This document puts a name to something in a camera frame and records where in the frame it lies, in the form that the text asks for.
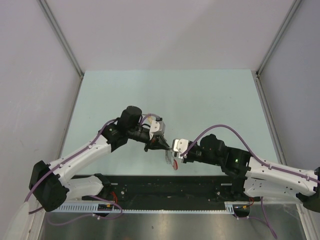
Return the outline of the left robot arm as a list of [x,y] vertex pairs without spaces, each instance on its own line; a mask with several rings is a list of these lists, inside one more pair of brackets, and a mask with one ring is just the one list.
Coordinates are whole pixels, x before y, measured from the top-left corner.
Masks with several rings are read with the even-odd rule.
[[144,151],[169,151],[162,117],[143,114],[136,106],[128,106],[120,117],[107,121],[97,135],[75,152],[57,160],[37,162],[32,169],[26,201],[34,196],[46,212],[59,208],[65,201],[85,196],[105,200],[110,196],[108,179],[102,174],[75,179],[74,176],[98,158],[113,153],[134,140],[144,144]]

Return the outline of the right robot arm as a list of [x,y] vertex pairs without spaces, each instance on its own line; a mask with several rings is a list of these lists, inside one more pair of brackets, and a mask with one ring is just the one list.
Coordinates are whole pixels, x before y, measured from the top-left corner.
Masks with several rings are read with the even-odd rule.
[[294,168],[259,159],[249,150],[226,146],[214,134],[205,136],[200,143],[180,139],[177,151],[183,163],[218,166],[229,177],[240,180],[242,183],[230,188],[237,201],[247,196],[290,199],[310,211],[320,211],[319,169]]

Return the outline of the red handled metal key holder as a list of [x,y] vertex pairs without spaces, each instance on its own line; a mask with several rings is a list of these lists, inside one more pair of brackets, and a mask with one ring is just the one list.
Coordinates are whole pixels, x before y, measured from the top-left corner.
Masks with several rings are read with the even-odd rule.
[[167,164],[170,164],[175,171],[178,170],[178,163],[174,158],[174,154],[171,150],[165,151],[165,161]]

